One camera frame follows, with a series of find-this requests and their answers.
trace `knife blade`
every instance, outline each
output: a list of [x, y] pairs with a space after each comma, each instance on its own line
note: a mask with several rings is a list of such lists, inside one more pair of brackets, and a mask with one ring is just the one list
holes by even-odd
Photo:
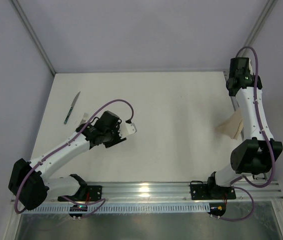
[[71, 115], [71, 113], [72, 113], [72, 111], [73, 111], [73, 109], [74, 109], [74, 106], [75, 106], [75, 104], [76, 104], [76, 102], [77, 102], [77, 99], [78, 99], [78, 97], [80, 96], [80, 93], [81, 93], [81, 92], [77, 93], [77, 95], [74, 97], [74, 99], [73, 99], [73, 101], [72, 101], [72, 103], [71, 103], [71, 105], [70, 105], [70, 109], [69, 109], [69, 111], [68, 111], [68, 114], [67, 114], [67, 116], [66, 116], [66, 119], [65, 119], [65, 121], [63, 122], [63, 124], [66, 124], [66, 123], [68, 122], [68, 119], [70, 118], [70, 115]]

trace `knife handle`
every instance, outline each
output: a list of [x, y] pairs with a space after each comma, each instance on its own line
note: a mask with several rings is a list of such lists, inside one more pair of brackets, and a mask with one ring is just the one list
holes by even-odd
[[63, 124], [67, 123], [68, 119], [70, 118], [70, 115], [71, 115], [72, 111], [73, 111], [73, 107], [71, 106], [70, 109], [69, 109], [69, 112], [67, 114], [67, 117], [66, 117], [65, 121], [63, 122]]

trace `white backdrop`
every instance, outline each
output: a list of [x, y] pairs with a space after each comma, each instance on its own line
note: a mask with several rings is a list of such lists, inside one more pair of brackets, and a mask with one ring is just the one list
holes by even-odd
[[[118, 98], [133, 105], [138, 132], [109, 149], [101, 145], [77, 156], [55, 177], [78, 174], [86, 181], [101, 182], [205, 181], [229, 164], [232, 150], [241, 142], [215, 131], [234, 112], [222, 72], [57, 74], [32, 157], [66, 140], [84, 112], [92, 115]], [[107, 109], [123, 120], [131, 115], [124, 103]]]

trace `white plastic part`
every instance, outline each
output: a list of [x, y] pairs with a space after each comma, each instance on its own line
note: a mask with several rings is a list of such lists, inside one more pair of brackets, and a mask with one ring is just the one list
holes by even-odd
[[119, 126], [119, 136], [121, 139], [126, 138], [129, 135], [132, 135], [137, 132], [137, 128], [134, 123], [122, 122]]
[[243, 119], [243, 140], [257, 138], [257, 140], [265, 140], [262, 131], [265, 131], [268, 140], [273, 139], [273, 135], [269, 130], [262, 99], [262, 90], [257, 89], [257, 101], [259, 114], [261, 118], [262, 125], [264, 129], [260, 129], [254, 103], [254, 88], [247, 87], [246, 89], [240, 89], [236, 94], [236, 100], [241, 109], [242, 119]]
[[44, 184], [49, 187], [46, 200], [56, 199], [60, 196], [73, 196], [80, 188], [80, 184], [72, 176], [49, 179]]
[[[77, 132], [74, 132], [65, 142], [53, 148], [49, 152], [43, 154], [40, 157], [30, 160], [31, 167], [34, 167], [39, 161], [43, 159], [44, 156], [51, 153], [53, 150], [59, 148], [60, 146], [68, 143]], [[76, 157], [79, 154], [82, 154], [90, 149], [90, 142], [85, 139], [86, 137], [83, 134], [80, 134], [75, 141], [71, 142], [68, 146], [64, 147], [62, 150], [56, 152], [54, 155], [49, 157], [46, 161], [43, 162], [38, 168], [36, 168], [36, 172], [41, 171], [41, 178], [44, 182], [47, 182], [50, 176], [68, 163], [71, 159]]]
[[231, 164], [228, 164], [222, 170], [219, 170], [215, 173], [216, 185], [220, 187], [230, 187], [231, 181], [242, 175], [245, 175], [247, 177], [251, 176], [250, 173], [236, 174], [236, 172], [232, 169]]

